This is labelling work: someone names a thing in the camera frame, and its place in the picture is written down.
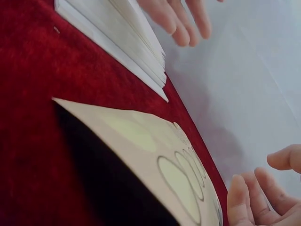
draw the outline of stack of white cards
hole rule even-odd
[[[55,10],[168,101],[165,53],[136,0],[55,0]]]

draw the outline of white background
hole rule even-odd
[[[213,35],[196,48],[177,47],[151,25],[166,72],[229,187],[233,174],[268,167],[267,154],[301,143],[301,1],[206,6]],[[269,170],[301,197],[300,175]]]

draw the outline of red fabric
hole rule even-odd
[[[169,103],[58,16],[53,0],[0,0],[0,225],[102,224],[83,193],[51,97],[178,122],[225,212],[225,186],[170,80],[165,92]]]

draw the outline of hand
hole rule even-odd
[[[191,25],[181,0],[137,0],[137,2],[155,23],[167,33],[172,34],[179,46],[198,44],[198,34]],[[204,0],[186,0],[186,3],[202,37],[208,39],[211,34],[211,25]]]
[[[291,145],[267,160],[275,169],[301,173],[301,145]],[[275,211],[269,209],[262,191]],[[264,168],[233,177],[227,206],[230,226],[301,225],[301,200],[287,195]]]

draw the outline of beige card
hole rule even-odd
[[[222,225],[214,186],[177,123],[136,111],[54,101],[110,147],[180,225]]]

